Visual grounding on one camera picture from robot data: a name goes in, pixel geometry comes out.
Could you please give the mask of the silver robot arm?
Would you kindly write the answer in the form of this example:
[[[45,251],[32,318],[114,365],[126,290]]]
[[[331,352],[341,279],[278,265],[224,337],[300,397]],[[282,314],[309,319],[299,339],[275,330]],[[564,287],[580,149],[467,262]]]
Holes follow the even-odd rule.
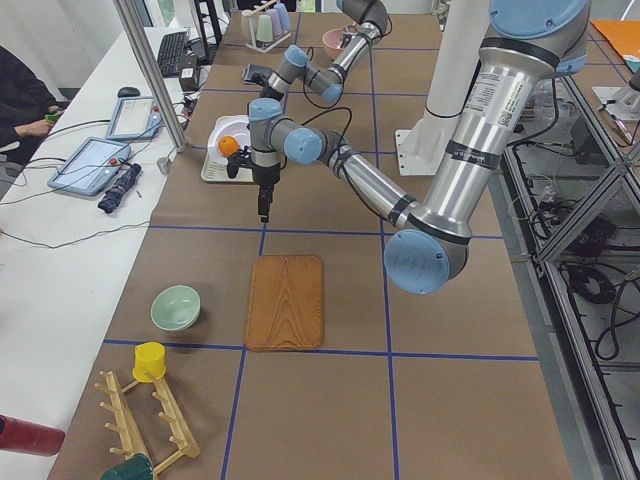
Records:
[[[343,1],[358,34],[334,63],[315,67],[297,46],[285,51],[261,95],[248,106],[250,165],[260,187],[258,212],[269,216],[282,158],[322,162],[361,201],[396,228],[384,252],[388,276],[403,290],[427,294],[456,277],[468,258],[469,221],[498,167],[516,122],[542,80],[584,66],[590,5],[586,1],[493,1],[479,46],[479,71],[423,201],[369,164],[338,132],[302,126],[285,116],[281,98],[300,81],[322,99],[340,96],[353,64],[386,34],[380,1]]]
[[[317,67],[309,55],[293,44],[278,66],[263,81],[261,98],[280,101],[295,80],[316,93],[325,103],[340,99],[350,70],[387,34],[389,17],[382,1],[337,1],[337,7],[355,22],[355,33],[328,67]]]

